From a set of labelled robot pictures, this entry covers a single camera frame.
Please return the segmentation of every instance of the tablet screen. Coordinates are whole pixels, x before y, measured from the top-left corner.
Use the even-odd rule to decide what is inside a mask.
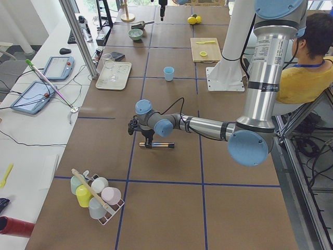
[[[62,77],[62,73],[67,66],[68,57],[53,57],[44,75],[47,78]]]
[[[18,100],[14,106],[20,106],[21,109],[32,111],[36,105],[39,105],[40,102],[45,101],[44,94],[51,94],[54,90],[51,86],[46,85],[42,82],[35,82],[25,93],[22,95],[20,100]]]

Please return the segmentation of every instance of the white sticker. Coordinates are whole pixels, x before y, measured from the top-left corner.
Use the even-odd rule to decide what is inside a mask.
[[[254,62],[283,66],[288,41],[278,38],[259,40],[253,55]]]
[[[265,62],[270,51],[271,40],[264,39],[257,41],[254,49],[253,61]]]

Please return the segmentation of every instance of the red object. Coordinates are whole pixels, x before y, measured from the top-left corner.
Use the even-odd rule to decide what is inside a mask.
[[[0,234],[30,238],[35,224],[6,216],[0,217]]]

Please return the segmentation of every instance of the small bowl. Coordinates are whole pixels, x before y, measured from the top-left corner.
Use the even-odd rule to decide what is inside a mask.
[[[144,32],[141,29],[131,29],[129,31],[129,37],[134,41],[140,40],[143,35]]]

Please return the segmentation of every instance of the person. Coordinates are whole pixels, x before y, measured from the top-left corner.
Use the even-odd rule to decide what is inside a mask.
[[[298,62],[282,71],[273,115],[286,114],[314,101],[333,83],[333,56],[325,57],[332,44],[333,16],[308,16],[304,35],[293,39],[292,54]]]

